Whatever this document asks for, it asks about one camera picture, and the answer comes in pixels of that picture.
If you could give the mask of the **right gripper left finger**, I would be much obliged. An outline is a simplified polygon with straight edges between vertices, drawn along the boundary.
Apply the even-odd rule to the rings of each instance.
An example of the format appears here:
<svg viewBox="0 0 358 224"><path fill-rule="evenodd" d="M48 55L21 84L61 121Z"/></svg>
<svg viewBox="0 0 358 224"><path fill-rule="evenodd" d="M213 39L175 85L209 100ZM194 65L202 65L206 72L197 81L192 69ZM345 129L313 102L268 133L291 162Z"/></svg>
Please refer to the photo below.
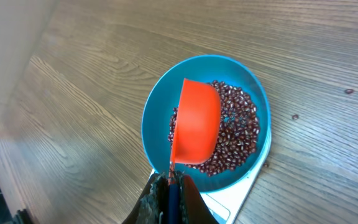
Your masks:
<svg viewBox="0 0 358 224"><path fill-rule="evenodd" d="M134 208L123 224L163 223L168 200L168 181L163 174L152 174Z"/></svg>

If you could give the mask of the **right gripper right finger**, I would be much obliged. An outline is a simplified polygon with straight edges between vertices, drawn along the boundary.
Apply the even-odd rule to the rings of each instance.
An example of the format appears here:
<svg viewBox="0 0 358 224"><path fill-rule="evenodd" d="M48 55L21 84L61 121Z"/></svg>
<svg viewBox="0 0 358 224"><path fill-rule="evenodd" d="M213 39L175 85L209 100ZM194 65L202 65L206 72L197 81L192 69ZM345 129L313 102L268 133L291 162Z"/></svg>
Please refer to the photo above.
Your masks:
<svg viewBox="0 0 358 224"><path fill-rule="evenodd" d="M193 179L177 172L179 184L178 222L182 224L218 224L202 199Z"/></svg>

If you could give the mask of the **red measuring scoop blue handle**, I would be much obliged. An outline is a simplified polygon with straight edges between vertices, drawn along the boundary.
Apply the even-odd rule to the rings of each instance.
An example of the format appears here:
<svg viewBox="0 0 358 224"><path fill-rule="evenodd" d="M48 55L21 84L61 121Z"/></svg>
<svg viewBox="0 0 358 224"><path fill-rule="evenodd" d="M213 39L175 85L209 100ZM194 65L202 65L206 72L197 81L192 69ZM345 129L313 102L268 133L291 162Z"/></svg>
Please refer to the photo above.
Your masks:
<svg viewBox="0 0 358 224"><path fill-rule="evenodd" d="M217 91L208 84L184 79L173 133L168 175L167 222L178 222L179 185L175 165L202 164L213 154L221 120Z"/></svg>

